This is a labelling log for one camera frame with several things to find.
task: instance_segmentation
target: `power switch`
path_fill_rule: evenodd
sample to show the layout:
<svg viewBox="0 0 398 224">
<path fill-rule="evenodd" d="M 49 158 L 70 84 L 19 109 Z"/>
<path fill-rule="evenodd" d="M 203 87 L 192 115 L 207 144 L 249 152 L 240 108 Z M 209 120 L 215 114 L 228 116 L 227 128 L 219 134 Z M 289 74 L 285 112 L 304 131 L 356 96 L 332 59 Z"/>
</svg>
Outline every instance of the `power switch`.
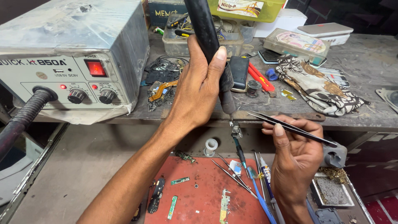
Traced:
<svg viewBox="0 0 398 224">
<path fill-rule="evenodd" d="M 86 61 L 90 75 L 106 77 L 105 71 L 99 61 Z"/>
</svg>

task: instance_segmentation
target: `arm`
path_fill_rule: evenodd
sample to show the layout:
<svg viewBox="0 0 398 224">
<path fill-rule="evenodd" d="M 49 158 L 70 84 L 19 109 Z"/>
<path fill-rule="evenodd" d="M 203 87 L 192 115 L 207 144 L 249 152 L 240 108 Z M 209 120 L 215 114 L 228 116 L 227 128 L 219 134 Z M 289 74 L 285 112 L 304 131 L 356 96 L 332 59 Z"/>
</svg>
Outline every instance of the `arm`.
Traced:
<svg viewBox="0 0 398 224">
<path fill-rule="evenodd" d="M 275 117 L 323 138 L 322 126 L 285 115 Z M 262 132 L 272 135 L 276 147 L 272 163 L 271 189 L 287 224 L 313 223 L 306 205 L 307 190 L 323 160 L 321 143 L 285 132 L 280 124 L 263 123 Z"/>
<path fill-rule="evenodd" d="M 209 65 L 194 35 L 188 38 L 188 48 L 191 60 L 178 81 L 169 116 L 105 185 L 78 224 L 129 223 L 171 150 L 209 120 L 219 93 L 226 48 L 220 47 Z"/>
</svg>

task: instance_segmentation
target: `floral cloth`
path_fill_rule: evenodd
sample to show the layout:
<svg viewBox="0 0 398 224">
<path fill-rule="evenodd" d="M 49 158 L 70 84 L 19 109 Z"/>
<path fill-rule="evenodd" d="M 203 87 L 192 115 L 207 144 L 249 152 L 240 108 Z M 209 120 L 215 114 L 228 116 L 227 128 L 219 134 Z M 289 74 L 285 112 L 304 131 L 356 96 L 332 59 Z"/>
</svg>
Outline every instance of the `floral cloth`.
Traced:
<svg viewBox="0 0 398 224">
<path fill-rule="evenodd" d="M 314 110 L 331 115 L 341 116 L 355 111 L 363 104 L 370 104 L 345 87 L 333 82 L 322 72 L 316 70 L 305 60 L 291 55 L 278 57 L 279 79 L 297 90 Z"/>
</svg>

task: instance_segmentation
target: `screwdriver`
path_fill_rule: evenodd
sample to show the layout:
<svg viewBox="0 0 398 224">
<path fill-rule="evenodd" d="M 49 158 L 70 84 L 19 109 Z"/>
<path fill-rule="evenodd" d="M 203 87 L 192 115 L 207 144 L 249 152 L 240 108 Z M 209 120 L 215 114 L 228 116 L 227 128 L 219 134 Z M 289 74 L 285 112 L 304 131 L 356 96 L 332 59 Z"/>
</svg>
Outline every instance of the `screwdriver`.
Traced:
<svg viewBox="0 0 398 224">
<path fill-rule="evenodd" d="M 246 168 L 246 159 L 245 159 L 245 156 L 243 155 L 242 147 L 240 146 L 238 139 L 235 137 L 236 135 L 237 135 L 237 133 L 232 133 L 231 134 L 232 138 L 234 138 L 234 141 L 235 141 L 236 150 L 238 151 L 238 157 L 240 159 L 240 162 L 243 165 L 243 168 L 245 168 L 246 174 L 250 178 L 249 173 L 248 173 L 247 168 Z"/>
</svg>

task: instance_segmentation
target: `tweezers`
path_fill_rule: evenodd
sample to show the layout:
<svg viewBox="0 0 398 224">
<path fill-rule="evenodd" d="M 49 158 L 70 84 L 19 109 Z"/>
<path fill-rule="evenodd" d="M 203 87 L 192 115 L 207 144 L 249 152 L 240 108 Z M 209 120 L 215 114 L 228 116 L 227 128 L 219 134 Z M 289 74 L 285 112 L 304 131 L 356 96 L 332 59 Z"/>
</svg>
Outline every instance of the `tweezers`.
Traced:
<svg viewBox="0 0 398 224">
<path fill-rule="evenodd" d="M 292 132 L 292 133 L 294 133 L 294 134 L 298 134 L 298 135 L 300 135 L 300 136 L 306 137 L 306 138 L 308 138 L 308 139 L 311 139 L 311 140 L 314 140 L 314 141 L 323 143 L 323 144 L 325 144 L 325 145 L 327 145 L 327 146 L 330 146 L 330 147 L 332 147 L 332 148 L 337 148 L 337 144 L 334 143 L 334 142 L 331 142 L 331 141 L 325 140 L 325 139 L 323 139 L 323 138 L 317 137 L 317 136 L 315 136 L 315 135 L 313 135 L 313 134 L 310 134 L 310 133 L 308 133 L 308 132 L 306 132 L 306 131 L 304 131 L 304 130 L 301 130 L 301 129 L 298 128 L 298 127 L 295 127 L 295 126 L 293 126 L 293 125 L 291 125 L 291 124 L 288 124 L 288 123 L 285 123 L 285 122 L 280 121 L 280 120 L 278 120 L 278 119 L 275 119 L 275 118 L 270 117 L 270 116 L 268 116 L 268 115 L 265 115 L 265 114 L 262 114 L 262 113 L 259 113 L 259 112 L 256 112 L 256 111 L 252 111 L 252 110 L 250 110 L 250 111 L 251 111 L 251 112 L 254 112 L 254 113 L 257 113 L 257 114 L 259 114 L 259 115 L 265 117 L 266 119 L 265 119 L 265 118 L 262 118 L 262 117 L 259 117 L 259 116 L 257 116 L 257 115 L 248 113 L 248 112 L 246 112 L 246 113 L 248 113 L 248 114 L 250 114 L 250 115 L 252 115 L 252 116 L 255 116 L 255 117 L 257 117 L 258 119 L 263 120 L 263 121 L 265 121 L 265 122 L 267 122 L 267 123 L 269 123 L 269 124 L 276 125 L 277 123 L 279 123 L 279 124 L 282 125 L 283 129 L 285 129 L 286 131 L 289 131 L 289 132 Z"/>
</svg>

